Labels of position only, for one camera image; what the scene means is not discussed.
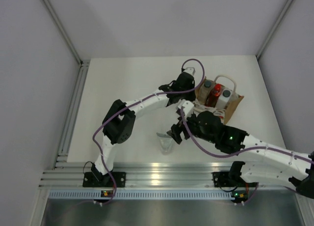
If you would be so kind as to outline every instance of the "bag handle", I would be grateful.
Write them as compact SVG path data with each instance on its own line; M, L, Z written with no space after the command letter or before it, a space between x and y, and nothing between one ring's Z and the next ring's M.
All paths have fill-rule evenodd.
M217 79L219 77L225 77L227 78L228 80L230 80L232 83L234 83L234 89L233 89L233 92L236 92L236 82L228 75L217 75L217 77L215 78L214 82L216 83Z

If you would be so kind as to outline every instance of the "gray floor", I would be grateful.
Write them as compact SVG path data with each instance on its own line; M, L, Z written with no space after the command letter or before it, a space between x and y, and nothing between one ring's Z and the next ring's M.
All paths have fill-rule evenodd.
M100 207L49 200L42 226L303 226L294 194L258 191L245 207L229 201L121 200Z

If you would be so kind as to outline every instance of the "tabletop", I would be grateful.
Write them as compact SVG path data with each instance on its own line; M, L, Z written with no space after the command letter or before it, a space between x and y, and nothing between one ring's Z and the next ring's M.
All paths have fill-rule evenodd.
M92 141L94 132L101 126L112 103L138 99L155 91L160 85L175 80L181 73L182 63L196 58L205 67L205 75L214 79L226 74L237 82L236 92L244 96L228 125L247 131L255 137L285 147L277 119L272 108L264 80L255 56L171 56L94 58L90 62L78 115L71 139L68 162L95 161L99 154ZM202 69L195 61L185 67L194 67L195 83L198 84ZM233 87L227 79L220 80L225 86ZM174 144L170 154L163 155L156 133L165 133L177 123L175 106L171 105L151 112L138 119L131 137L117 145L116 162L127 163L209 163L225 162L203 153L191 139L181 145ZM96 140L102 143L102 132ZM199 140L207 150L222 154L214 144Z

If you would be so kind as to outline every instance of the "robotic arm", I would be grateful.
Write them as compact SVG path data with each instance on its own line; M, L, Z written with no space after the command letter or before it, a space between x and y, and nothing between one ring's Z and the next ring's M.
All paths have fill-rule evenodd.
M107 122L103 128L103 151L92 165L91 172L85 174L88 175L88 181L84 181L83 186L99 187L108 183L107 170L113 170L117 152L115 145L125 142L131 136L136 119L152 110L180 101L177 113L181 118L168 132L176 143L182 142L183 133L185 139L191 138L203 152L213 157L228 158L239 155L239 161L233 162L228 174L233 182L282 185L314 198L314 154L292 152L265 143L246 131L222 124L219 117L208 111L194 114L194 73L194 68L187 68L180 73L177 80L160 86L146 97L126 103L117 100L112 104L103 120L103 124ZM197 143L194 136L214 143L216 149L227 155L208 152Z

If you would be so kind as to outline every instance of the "white wall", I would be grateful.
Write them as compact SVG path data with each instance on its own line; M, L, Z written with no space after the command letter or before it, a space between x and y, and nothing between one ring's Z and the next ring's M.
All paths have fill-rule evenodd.
M51 0L91 57L255 55L286 0Z
M259 63L286 146L311 153L314 0L296 0Z
M78 66L40 0L0 0L0 222L23 226Z

